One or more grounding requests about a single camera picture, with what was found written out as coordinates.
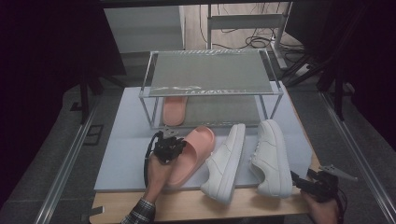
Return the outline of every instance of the white wall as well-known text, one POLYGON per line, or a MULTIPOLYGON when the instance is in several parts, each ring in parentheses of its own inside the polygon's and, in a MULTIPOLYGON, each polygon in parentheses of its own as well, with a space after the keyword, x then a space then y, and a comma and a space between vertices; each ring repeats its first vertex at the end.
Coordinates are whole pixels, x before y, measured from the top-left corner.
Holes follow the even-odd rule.
POLYGON ((184 49, 183 7, 106 8, 120 53, 184 49))

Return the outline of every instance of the glass shelf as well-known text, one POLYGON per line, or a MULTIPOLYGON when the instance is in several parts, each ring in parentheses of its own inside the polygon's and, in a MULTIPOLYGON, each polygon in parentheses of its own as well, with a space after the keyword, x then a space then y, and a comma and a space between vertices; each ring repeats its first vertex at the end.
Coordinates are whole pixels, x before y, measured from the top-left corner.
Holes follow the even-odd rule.
POLYGON ((213 127, 270 119, 282 95, 265 49, 208 49, 152 51, 139 98, 151 128, 164 127, 163 98, 172 96, 188 97, 180 127, 213 127))

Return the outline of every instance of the sneaker sole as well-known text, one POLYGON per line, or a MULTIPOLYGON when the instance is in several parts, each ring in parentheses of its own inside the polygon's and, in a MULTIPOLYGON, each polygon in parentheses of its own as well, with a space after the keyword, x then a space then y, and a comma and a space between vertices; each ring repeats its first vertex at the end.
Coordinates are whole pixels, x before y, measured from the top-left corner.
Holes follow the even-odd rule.
POLYGON ((237 125, 235 141, 233 142, 233 150, 219 185, 217 199, 222 203, 230 203, 233 197, 235 178, 239 168, 239 163, 241 162, 242 149, 245 142, 245 130, 246 127, 244 124, 237 125))
POLYGON ((279 197, 289 197, 292 191, 292 182, 285 139, 283 138, 282 131, 274 120, 268 119, 267 122, 273 130, 276 140, 276 156, 280 179, 279 197))

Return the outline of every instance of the black curtain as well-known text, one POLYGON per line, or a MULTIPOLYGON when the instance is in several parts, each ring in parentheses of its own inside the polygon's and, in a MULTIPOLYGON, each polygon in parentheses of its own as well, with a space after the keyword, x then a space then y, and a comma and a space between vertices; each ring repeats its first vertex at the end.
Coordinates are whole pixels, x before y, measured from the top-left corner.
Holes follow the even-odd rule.
POLYGON ((354 105, 396 150, 396 2, 368 4, 346 47, 346 81, 355 88, 354 105))
POLYGON ((89 78, 125 75, 106 15, 81 1, 0 2, 0 204, 58 117, 64 92, 89 78))

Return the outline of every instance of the plaid sleeve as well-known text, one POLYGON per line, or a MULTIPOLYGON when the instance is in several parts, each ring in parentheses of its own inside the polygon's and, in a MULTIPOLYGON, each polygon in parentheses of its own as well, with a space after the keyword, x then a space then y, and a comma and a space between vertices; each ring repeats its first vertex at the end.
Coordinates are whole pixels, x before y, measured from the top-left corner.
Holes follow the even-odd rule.
POLYGON ((151 223, 155 218, 155 204, 140 199, 132 211, 122 220, 121 224, 151 223))

